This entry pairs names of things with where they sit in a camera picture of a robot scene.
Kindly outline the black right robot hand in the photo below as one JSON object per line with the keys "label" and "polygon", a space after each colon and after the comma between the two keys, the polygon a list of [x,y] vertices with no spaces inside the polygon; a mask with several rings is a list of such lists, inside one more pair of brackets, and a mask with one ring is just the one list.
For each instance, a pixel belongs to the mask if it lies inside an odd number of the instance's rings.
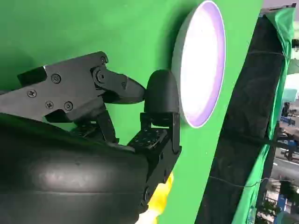
{"label": "black right robot hand", "polygon": [[181,153],[178,88],[146,87],[104,52],[45,65],[0,94],[3,224],[134,224]]}

